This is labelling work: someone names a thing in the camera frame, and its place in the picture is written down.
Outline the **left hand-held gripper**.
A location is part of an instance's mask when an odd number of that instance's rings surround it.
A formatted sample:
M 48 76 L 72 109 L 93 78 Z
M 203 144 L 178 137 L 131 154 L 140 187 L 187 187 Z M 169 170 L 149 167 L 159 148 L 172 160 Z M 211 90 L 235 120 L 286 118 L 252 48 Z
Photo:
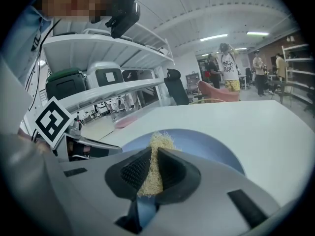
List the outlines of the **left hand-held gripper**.
M 74 123 L 74 116 L 52 97 L 35 120 L 35 127 L 41 137 L 54 148 L 66 129 Z M 88 160 L 122 153 L 119 146 L 83 138 L 66 136 L 69 161 Z

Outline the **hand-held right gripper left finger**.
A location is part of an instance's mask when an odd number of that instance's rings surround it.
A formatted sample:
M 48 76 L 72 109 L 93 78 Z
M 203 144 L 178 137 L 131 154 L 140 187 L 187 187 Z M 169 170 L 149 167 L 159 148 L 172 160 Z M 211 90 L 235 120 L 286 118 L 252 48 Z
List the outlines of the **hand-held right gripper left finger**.
M 85 161 L 53 157 L 53 188 L 70 222 L 70 236 L 153 236 L 141 228 L 137 192 L 150 166 L 151 150 Z

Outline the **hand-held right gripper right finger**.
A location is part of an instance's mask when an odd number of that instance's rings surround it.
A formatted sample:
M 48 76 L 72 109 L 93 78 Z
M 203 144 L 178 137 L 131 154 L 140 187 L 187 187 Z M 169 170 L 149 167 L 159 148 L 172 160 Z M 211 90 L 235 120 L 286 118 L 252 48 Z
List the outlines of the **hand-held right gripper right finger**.
M 144 236 L 240 236 L 280 209 L 264 189 L 230 166 L 159 149 L 166 189 Z

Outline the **pink plate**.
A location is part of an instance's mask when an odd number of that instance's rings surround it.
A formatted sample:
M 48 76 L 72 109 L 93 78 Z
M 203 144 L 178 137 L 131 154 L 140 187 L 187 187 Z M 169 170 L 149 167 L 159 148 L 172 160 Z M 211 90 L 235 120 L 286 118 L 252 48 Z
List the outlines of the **pink plate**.
M 132 124 L 133 122 L 135 122 L 136 120 L 137 120 L 137 117 L 135 117 L 135 116 L 127 116 L 127 117 L 119 120 L 118 122 L 116 122 L 115 128 L 116 129 L 123 129 L 123 128 L 127 127 L 128 125 Z

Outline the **blue big plate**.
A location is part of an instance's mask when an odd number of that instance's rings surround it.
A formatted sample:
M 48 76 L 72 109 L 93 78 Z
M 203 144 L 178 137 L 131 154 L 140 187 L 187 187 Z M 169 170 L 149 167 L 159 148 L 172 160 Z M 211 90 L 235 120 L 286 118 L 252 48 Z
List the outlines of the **blue big plate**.
M 176 150 L 228 165 L 241 174 L 246 174 L 232 151 L 209 135 L 189 129 L 165 129 L 158 132 L 170 136 Z M 142 228 L 149 224 L 157 212 L 154 200 L 148 197 L 137 199 L 139 222 Z

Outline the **tan scrubbing sponge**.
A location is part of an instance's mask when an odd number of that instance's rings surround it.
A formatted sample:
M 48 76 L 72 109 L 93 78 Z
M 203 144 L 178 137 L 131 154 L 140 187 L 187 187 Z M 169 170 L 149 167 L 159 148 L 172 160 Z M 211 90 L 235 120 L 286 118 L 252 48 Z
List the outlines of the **tan scrubbing sponge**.
M 137 193 L 138 197 L 150 197 L 163 191 L 162 178 L 158 166 L 158 148 L 176 149 L 174 140 L 167 132 L 153 133 L 150 138 L 149 147 L 152 149 L 150 168 L 145 181 Z

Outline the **person's left forearm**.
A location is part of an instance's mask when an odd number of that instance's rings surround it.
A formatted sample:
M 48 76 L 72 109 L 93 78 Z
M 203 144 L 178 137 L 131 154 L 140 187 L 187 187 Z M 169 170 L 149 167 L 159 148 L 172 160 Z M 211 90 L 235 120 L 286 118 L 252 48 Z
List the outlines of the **person's left forearm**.
M 24 140 L 32 141 L 32 137 L 30 135 L 28 135 L 27 133 L 25 133 L 21 128 L 19 128 L 17 134 L 20 138 L 22 138 Z M 37 140 L 35 145 L 41 153 L 43 153 L 43 152 L 51 153 L 52 152 L 50 146 L 43 140 Z

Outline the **dark green storage box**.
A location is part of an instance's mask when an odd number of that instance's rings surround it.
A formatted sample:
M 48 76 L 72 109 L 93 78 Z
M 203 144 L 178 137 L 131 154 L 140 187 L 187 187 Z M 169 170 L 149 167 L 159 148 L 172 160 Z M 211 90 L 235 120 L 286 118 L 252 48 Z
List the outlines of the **dark green storage box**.
M 53 97 L 61 100 L 85 90 L 84 74 L 74 68 L 52 73 L 45 83 L 46 98 L 48 100 Z

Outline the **white table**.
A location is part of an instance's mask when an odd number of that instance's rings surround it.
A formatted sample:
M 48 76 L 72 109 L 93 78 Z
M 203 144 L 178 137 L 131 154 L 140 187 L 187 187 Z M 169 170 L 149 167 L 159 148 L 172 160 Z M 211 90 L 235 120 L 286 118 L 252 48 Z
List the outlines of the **white table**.
M 135 115 L 122 129 L 110 131 L 109 121 L 100 118 L 82 131 L 90 139 L 120 147 L 166 129 L 209 135 L 226 145 L 247 177 L 280 205 L 301 196 L 315 164 L 315 132 L 274 100 L 165 106 Z

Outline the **silver appliance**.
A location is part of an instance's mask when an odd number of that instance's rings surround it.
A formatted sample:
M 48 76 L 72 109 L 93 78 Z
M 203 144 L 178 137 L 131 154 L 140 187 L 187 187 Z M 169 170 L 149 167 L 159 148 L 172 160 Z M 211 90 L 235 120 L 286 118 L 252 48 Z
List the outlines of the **silver appliance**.
M 91 64 L 86 71 L 88 89 L 124 82 L 121 67 L 115 62 L 98 61 Z

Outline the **black high-back office chair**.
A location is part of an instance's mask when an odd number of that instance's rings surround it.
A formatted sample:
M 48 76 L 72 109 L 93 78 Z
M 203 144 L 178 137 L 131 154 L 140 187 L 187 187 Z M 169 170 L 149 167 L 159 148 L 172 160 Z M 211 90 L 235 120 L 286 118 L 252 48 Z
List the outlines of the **black high-back office chair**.
M 167 69 L 164 83 L 169 95 L 174 99 L 176 105 L 188 105 L 189 98 L 181 81 L 181 73 L 176 69 Z

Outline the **grey drawer cabinet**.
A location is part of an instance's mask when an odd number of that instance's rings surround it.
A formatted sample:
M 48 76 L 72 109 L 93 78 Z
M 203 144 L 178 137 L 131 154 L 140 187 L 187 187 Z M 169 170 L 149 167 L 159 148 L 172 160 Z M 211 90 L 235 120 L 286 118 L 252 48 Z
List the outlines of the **grey drawer cabinet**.
M 198 73 L 186 75 L 188 94 L 198 94 L 198 82 L 200 81 Z

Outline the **olive chair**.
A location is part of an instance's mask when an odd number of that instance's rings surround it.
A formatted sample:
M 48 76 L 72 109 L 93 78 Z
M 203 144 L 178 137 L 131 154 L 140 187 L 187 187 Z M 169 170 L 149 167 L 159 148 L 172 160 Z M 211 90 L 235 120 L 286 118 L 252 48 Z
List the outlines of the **olive chair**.
M 281 105 L 283 104 L 283 99 L 285 96 L 287 96 L 287 95 L 291 96 L 292 88 L 295 86 L 295 84 L 292 82 L 281 82 L 281 81 L 270 81 L 269 85 L 280 87 L 279 96 L 280 96 L 280 104 Z M 291 87 L 289 93 L 285 92 L 286 87 Z

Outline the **person's light blue shirt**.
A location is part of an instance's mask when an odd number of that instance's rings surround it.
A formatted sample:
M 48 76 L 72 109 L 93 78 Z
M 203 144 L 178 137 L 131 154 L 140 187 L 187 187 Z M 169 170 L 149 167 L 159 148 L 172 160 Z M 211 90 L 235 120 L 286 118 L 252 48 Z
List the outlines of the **person's light blue shirt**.
M 21 84 L 24 84 L 31 65 L 39 53 L 42 33 L 51 25 L 53 18 L 33 6 L 20 14 L 9 31 L 0 54 Z

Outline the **white shelf unit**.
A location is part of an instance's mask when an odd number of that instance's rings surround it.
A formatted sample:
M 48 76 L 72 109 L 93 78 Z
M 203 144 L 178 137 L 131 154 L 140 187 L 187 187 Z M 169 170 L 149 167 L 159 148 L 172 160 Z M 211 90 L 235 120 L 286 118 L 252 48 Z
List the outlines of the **white shelf unit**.
M 282 46 L 285 69 L 285 92 L 309 105 L 315 100 L 315 59 L 309 44 Z

